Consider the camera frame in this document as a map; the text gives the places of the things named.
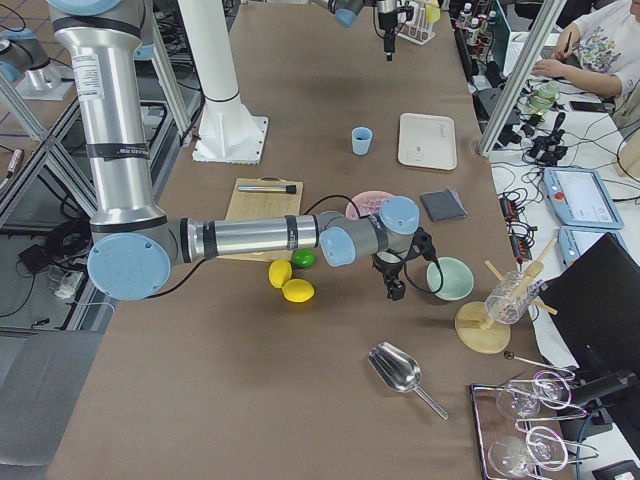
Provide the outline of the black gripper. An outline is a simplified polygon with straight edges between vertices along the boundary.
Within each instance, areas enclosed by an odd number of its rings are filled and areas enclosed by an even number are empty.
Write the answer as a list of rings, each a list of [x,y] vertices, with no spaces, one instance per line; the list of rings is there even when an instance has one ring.
[[[395,53],[396,28],[398,26],[398,11],[396,9],[389,12],[377,11],[379,28],[384,31],[383,48],[385,58],[390,61],[390,55]]]
[[[405,296],[406,285],[399,280],[405,261],[402,257],[389,252],[379,252],[372,256],[373,268],[382,274],[387,289],[387,298],[402,300]]]

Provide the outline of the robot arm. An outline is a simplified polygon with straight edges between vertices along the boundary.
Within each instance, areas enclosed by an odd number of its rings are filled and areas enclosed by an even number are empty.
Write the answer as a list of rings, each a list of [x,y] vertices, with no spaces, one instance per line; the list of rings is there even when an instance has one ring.
[[[383,41],[383,49],[387,61],[393,60],[395,53],[396,29],[399,16],[406,13],[409,19],[413,14],[411,7],[400,6],[397,1],[363,1],[363,0],[313,0],[313,4],[324,8],[335,20],[345,28],[350,27],[365,7],[372,9],[373,27],[376,35]]]

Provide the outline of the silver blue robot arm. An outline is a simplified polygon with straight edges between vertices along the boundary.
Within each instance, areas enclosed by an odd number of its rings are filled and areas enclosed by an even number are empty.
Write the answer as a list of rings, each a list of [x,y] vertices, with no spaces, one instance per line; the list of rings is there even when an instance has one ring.
[[[94,285],[117,300],[151,298],[171,267],[218,256],[298,250],[320,245],[327,263],[373,256],[387,297],[403,298],[399,271],[415,258],[419,209],[403,196],[379,213],[347,220],[338,212],[198,222],[168,220],[156,203],[140,113],[134,55],[153,20],[145,1],[47,1],[56,39],[69,51],[96,190],[87,269]],[[268,119],[240,99],[220,1],[179,1],[205,97],[195,159],[258,163]]]

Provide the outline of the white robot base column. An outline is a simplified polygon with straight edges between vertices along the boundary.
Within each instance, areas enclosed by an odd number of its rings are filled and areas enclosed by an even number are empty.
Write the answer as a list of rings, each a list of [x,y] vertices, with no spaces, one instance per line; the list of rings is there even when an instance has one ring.
[[[268,128],[243,104],[220,1],[179,3],[205,104],[193,159],[256,165]]]

